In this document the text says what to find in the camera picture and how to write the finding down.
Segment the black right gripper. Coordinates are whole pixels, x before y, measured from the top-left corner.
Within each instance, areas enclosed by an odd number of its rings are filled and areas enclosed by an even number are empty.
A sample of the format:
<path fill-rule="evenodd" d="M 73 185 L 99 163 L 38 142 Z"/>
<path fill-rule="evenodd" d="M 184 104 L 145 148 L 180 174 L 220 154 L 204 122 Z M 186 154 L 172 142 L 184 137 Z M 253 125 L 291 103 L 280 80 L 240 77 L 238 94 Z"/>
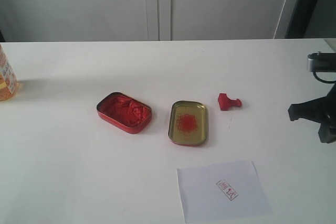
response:
<path fill-rule="evenodd" d="M 306 119 L 313 122 L 327 122 L 320 124 L 318 136 L 321 143 L 334 143 L 335 132 L 335 111 L 336 111 L 336 84 L 325 97 L 317 98 L 303 103 L 291 104 L 288 109 L 290 121 Z"/>

